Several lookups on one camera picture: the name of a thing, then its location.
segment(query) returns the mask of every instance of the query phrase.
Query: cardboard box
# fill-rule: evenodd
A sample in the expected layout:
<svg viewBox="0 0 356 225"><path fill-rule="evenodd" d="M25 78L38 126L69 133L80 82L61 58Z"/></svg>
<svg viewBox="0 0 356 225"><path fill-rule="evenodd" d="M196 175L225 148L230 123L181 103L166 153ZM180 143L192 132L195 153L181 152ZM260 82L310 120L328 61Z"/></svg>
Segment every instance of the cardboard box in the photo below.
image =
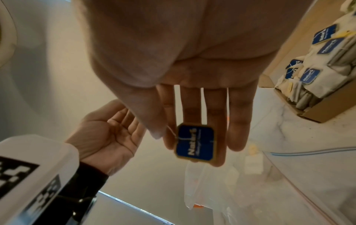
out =
<svg viewBox="0 0 356 225"><path fill-rule="evenodd" d="M285 74L286 66L297 57L306 55L312 44L313 36L316 32L328 27L336 19L343 16L340 6L345 0L319 0L306 13L292 35L284 43L275 59L265 69L260 77L259 87L274 87L278 78ZM316 122L326 122L338 114L356 105L356 80L343 86L332 93L320 103L304 112L295 108L291 102L287 101L279 90L276 94L289 105L291 110L298 116Z"/></svg>

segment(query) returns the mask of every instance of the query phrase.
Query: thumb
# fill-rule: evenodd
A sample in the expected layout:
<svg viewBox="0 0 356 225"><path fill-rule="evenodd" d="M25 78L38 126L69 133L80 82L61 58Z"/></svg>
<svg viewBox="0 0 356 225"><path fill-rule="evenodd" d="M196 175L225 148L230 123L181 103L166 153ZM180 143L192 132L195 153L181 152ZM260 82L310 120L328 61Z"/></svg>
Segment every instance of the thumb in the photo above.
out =
<svg viewBox="0 0 356 225"><path fill-rule="evenodd" d="M156 87L134 87L109 74L95 59L91 65L99 79L124 103L137 119L159 139L165 135L167 117Z"/></svg>

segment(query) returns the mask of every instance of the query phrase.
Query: clear plastic bag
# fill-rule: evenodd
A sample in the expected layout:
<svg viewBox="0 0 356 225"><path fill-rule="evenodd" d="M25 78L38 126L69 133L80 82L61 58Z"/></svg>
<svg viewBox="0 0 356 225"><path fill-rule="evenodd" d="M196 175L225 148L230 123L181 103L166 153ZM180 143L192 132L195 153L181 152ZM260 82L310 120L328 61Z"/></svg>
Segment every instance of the clear plastic bag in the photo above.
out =
<svg viewBox="0 0 356 225"><path fill-rule="evenodd" d="M254 144L229 151L224 166L189 163L185 204L222 212L231 225L330 224Z"/></svg>

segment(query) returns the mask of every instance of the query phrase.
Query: hand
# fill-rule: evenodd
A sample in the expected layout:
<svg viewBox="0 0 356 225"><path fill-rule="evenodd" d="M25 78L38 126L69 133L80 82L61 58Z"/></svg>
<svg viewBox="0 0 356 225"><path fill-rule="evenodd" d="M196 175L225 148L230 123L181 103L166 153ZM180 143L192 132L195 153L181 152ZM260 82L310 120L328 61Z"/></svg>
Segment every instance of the hand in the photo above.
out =
<svg viewBox="0 0 356 225"><path fill-rule="evenodd" d="M184 122L193 123L201 122L204 88L208 125L218 133L212 164L220 166L227 146L244 148L258 77L311 1L73 3L95 73L167 148L174 147L167 124L176 127L173 85L181 86Z"/></svg>
<svg viewBox="0 0 356 225"><path fill-rule="evenodd" d="M134 157L145 127L119 100L89 113L66 140L79 151L80 161L111 176Z"/></svg>

